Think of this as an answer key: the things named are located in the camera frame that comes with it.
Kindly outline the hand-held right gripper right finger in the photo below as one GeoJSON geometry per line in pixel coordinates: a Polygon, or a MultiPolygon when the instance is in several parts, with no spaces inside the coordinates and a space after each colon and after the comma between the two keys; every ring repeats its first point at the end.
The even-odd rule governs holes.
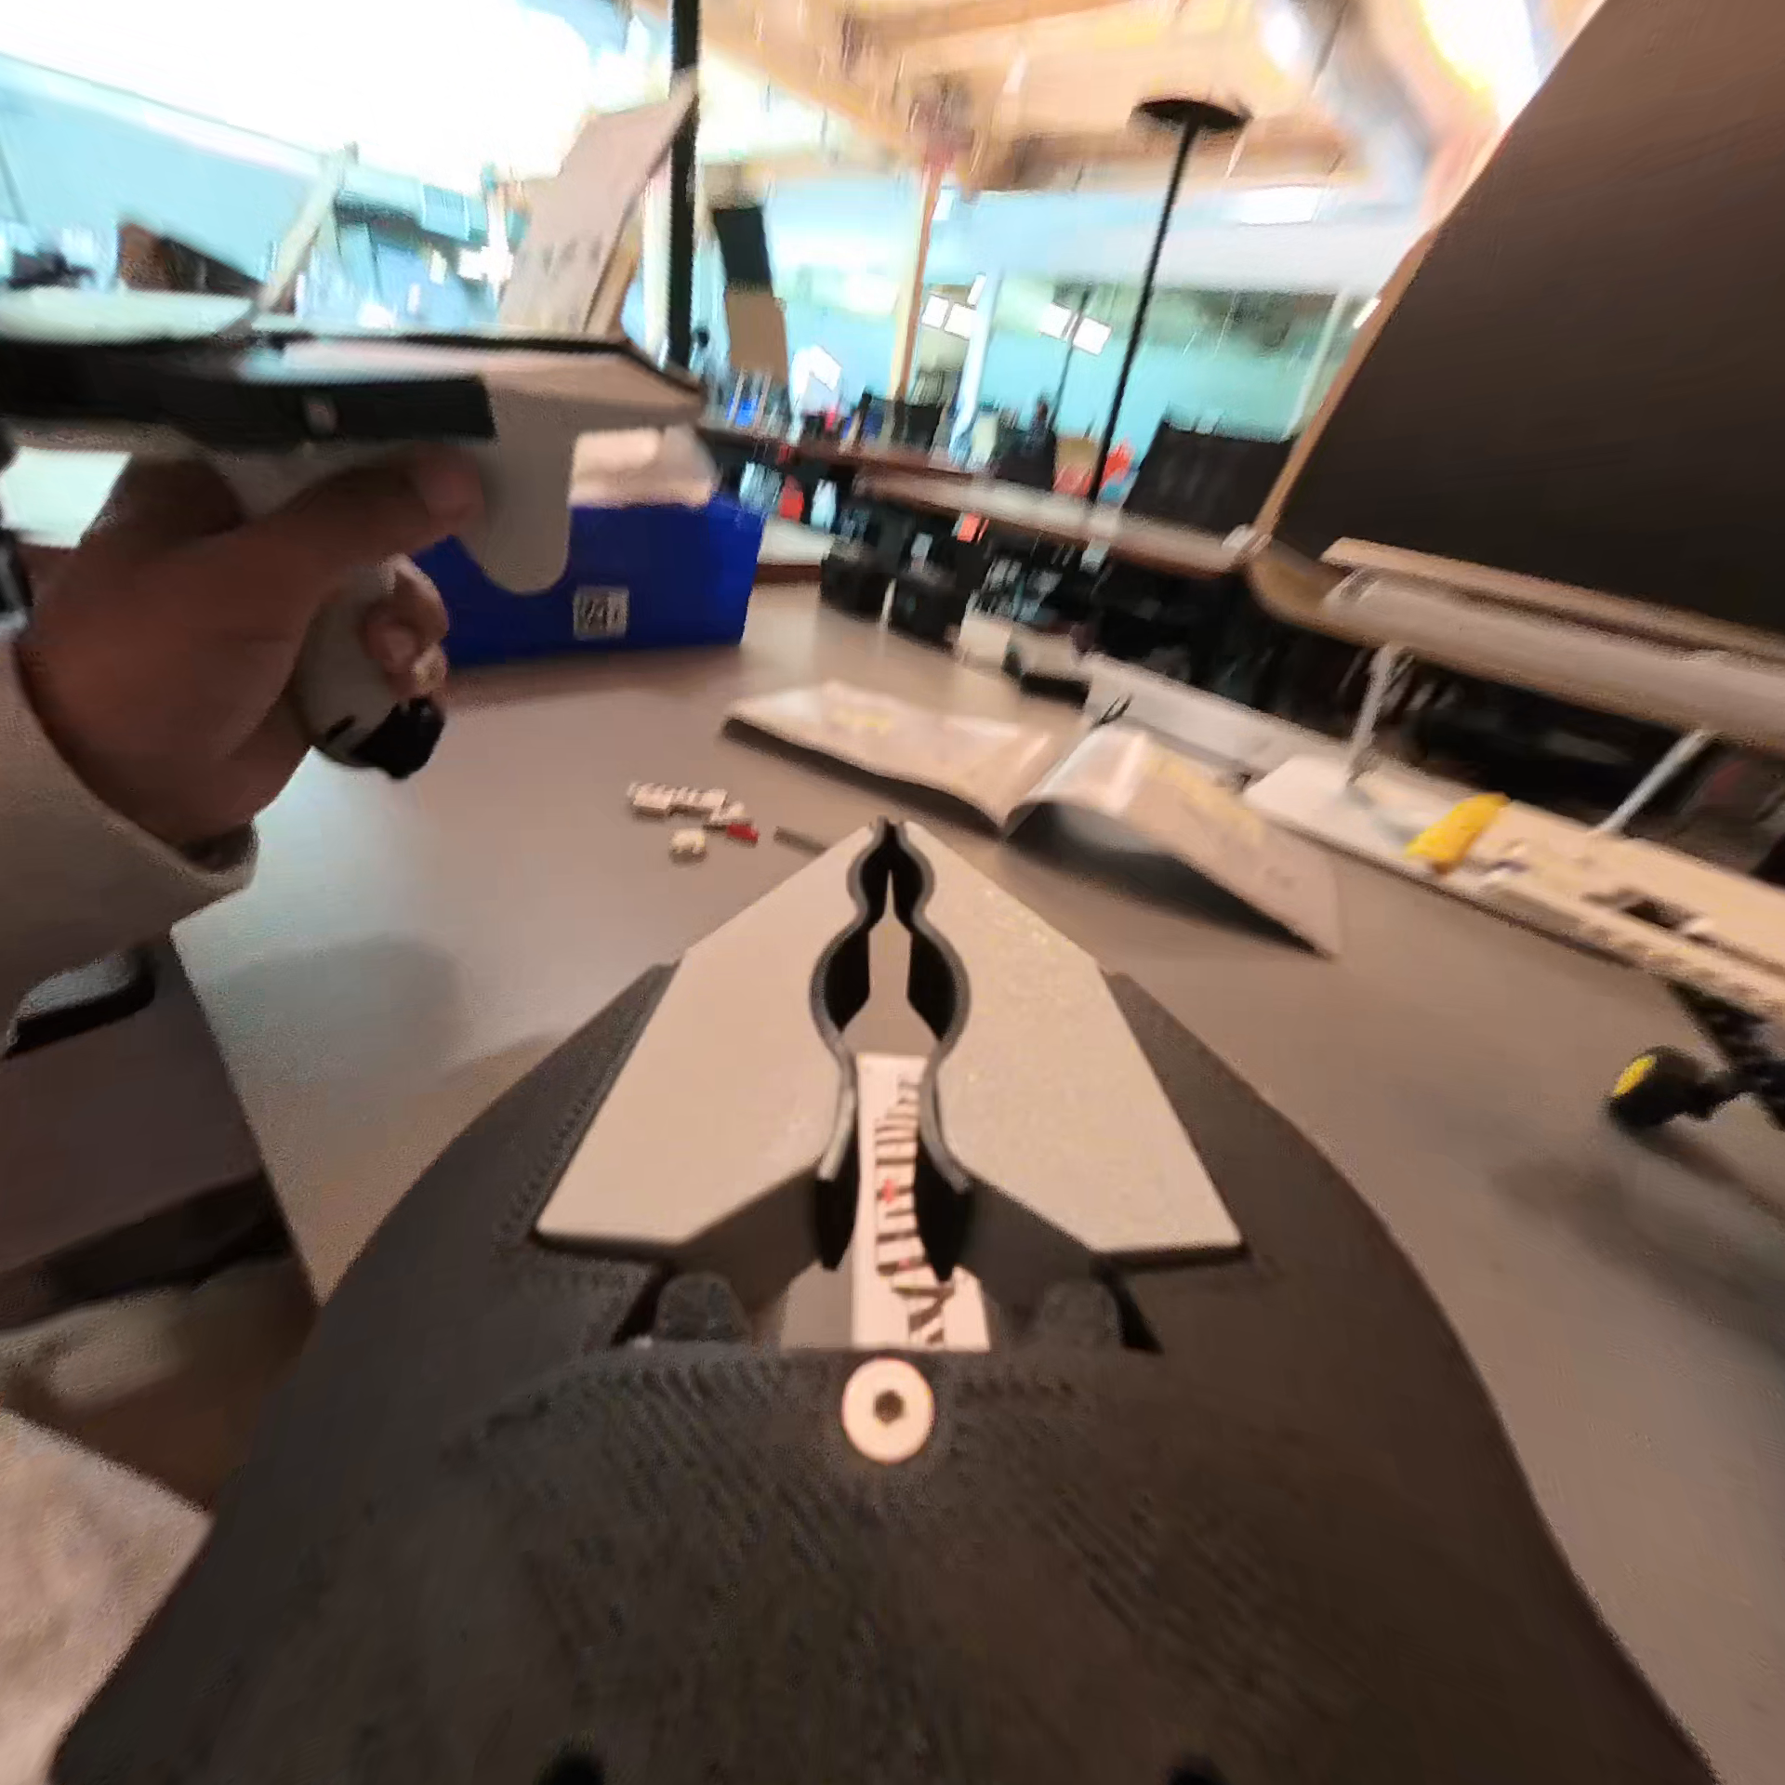
{"type": "Polygon", "coordinates": [[[891,831],[933,1037],[915,1213],[941,1279],[1079,1281],[1242,1253],[1103,968],[919,823],[891,831]]]}

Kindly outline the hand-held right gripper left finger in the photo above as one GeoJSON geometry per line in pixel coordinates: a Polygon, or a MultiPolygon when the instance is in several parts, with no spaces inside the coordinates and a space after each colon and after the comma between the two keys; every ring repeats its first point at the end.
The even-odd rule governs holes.
{"type": "Polygon", "coordinates": [[[681,956],[534,1221],[542,1243],[725,1281],[840,1265],[859,1194],[844,1029],[891,839],[844,837],[681,956]]]}

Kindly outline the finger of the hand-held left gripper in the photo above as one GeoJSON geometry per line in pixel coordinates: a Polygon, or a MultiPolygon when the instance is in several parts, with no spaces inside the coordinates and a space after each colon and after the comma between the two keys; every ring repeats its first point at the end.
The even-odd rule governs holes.
{"type": "Polygon", "coordinates": [[[568,562],[570,484],[586,435],[693,425],[703,391],[624,344],[493,338],[324,338],[287,352],[309,441],[277,461],[277,504],[414,445],[467,453],[483,488],[459,536],[491,583],[548,589],[568,562]]]}

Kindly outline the person's left forearm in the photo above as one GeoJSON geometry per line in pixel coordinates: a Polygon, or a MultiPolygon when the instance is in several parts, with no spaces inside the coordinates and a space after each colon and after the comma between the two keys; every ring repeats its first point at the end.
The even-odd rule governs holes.
{"type": "Polygon", "coordinates": [[[243,888],[257,865],[245,825],[190,851],[140,831],[65,766],[2,647],[4,1043],[43,984],[166,936],[243,888]]]}

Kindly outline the yellow white lego vehicle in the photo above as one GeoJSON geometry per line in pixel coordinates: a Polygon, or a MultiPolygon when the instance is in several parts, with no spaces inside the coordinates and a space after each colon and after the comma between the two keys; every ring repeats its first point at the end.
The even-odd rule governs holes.
{"type": "Polygon", "coordinates": [[[1412,837],[1404,859],[1436,879],[1476,873],[1478,900],[1543,934],[1642,972],[1662,984],[1715,1065],[1650,1047],[1612,1083],[1604,1110],[1630,1136],[1678,1122],[1707,1124],[1729,1104],[1753,1104],[1783,1128],[1781,993],[1759,982],[1769,968],[1713,970],[1719,942],[1705,920],[1636,886],[1620,886],[1584,845],[1565,851],[1517,837],[1511,805],[1466,799],[1412,837]]]}

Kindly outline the person's left hand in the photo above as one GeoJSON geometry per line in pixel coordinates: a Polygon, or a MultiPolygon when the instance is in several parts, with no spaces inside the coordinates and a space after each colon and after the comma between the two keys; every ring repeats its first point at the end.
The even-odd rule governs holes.
{"type": "Polygon", "coordinates": [[[47,577],[19,673],[47,740],[138,831],[198,853],[301,768],[287,700],[348,573],[396,564],[362,647],[394,702],[443,682],[443,609],[412,556],[481,518],[475,465],[433,449],[356,466],[247,518],[200,463],[132,463],[47,577]]]}

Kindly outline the printed poster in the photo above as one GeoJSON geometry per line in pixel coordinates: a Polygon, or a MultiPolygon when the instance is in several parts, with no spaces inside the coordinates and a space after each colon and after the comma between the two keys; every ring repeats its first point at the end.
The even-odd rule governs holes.
{"type": "Polygon", "coordinates": [[[503,334],[606,342],[634,278],[630,233],[695,110],[681,72],[661,102],[590,114],[556,169],[529,187],[527,229],[499,300],[503,334]]]}

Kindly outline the blue plastic bin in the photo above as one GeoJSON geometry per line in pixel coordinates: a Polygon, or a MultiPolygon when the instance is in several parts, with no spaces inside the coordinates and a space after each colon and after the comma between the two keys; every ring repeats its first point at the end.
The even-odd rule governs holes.
{"type": "Polygon", "coordinates": [[[443,603],[455,669],[731,649],[744,633],[764,528],[729,494],[699,508],[576,506],[564,570],[542,591],[505,589],[457,542],[429,548],[418,568],[443,603]]]}

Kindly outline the zebra striped sticker sheet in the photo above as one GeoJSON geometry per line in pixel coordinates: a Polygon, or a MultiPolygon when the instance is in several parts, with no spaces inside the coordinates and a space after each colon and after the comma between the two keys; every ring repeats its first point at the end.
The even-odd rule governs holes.
{"type": "Polygon", "coordinates": [[[915,1182],[921,1162],[919,1059],[857,1059],[859,1194],[846,1257],[849,1336],[855,1348],[988,1352],[990,1324],[978,1281],[949,1281],[927,1263],[915,1182]]]}

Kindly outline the black vertical pole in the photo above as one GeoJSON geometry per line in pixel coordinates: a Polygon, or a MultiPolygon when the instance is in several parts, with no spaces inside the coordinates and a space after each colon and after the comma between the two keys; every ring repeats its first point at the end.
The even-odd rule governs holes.
{"type": "Polygon", "coordinates": [[[665,360],[677,369],[691,369],[701,5],[695,0],[669,3],[667,25],[671,35],[671,86],[685,100],[685,110],[667,163],[665,360]]]}

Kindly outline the open instruction booklet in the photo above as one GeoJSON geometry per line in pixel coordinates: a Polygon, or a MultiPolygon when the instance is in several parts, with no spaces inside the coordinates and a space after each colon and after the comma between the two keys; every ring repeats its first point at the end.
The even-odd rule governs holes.
{"type": "Polygon", "coordinates": [[[739,700],[727,726],[954,803],[1006,839],[1044,811],[1087,817],[1319,956],[1343,948],[1327,857],[1246,803],[1228,776],[1125,720],[1095,720],[1063,738],[824,682],[739,700]]]}

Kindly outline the white tablet stand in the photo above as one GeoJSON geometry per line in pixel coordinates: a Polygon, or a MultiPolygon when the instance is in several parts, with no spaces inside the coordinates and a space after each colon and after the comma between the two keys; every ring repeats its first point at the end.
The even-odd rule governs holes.
{"type": "Polygon", "coordinates": [[[1234,530],[1224,548],[1264,613],[1371,653],[1343,764],[1299,758],[1248,791],[1285,829],[1355,859],[1394,861],[1438,815],[1436,795],[1378,805],[1363,785],[1384,708],[1416,667],[1672,730],[1678,744],[1604,835],[1713,744],[1781,756],[1781,647],[1767,637],[1396,548],[1341,542],[1337,566],[1313,564],[1262,528],[1234,530]]]}

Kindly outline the tablet screen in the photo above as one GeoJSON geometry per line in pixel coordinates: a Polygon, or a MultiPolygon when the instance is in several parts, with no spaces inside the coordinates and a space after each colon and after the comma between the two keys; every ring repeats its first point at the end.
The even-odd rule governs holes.
{"type": "Polygon", "coordinates": [[[1598,7],[1367,336],[1273,544],[1779,637],[1783,7],[1598,7]]]}

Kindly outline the black pole with round mount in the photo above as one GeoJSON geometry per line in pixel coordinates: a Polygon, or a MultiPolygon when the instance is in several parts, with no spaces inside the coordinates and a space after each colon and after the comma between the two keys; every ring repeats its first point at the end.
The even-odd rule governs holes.
{"type": "Polygon", "coordinates": [[[1091,504],[1101,502],[1105,468],[1117,439],[1123,405],[1127,403],[1131,373],[1147,334],[1159,266],[1164,256],[1164,243],[1172,227],[1192,150],[1206,138],[1238,138],[1252,124],[1252,116],[1244,110],[1184,96],[1161,96],[1141,102],[1133,112],[1133,120],[1170,132],[1174,150],[1164,181],[1164,197],[1159,205],[1157,223],[1149,243],[1149,256],[1137,290],[1133,318],[1129,322],[1127,346],[1119,361],[1111,399],[1103,417],[1103,431],[1089,468],[1087,496],[1091,504]]]}

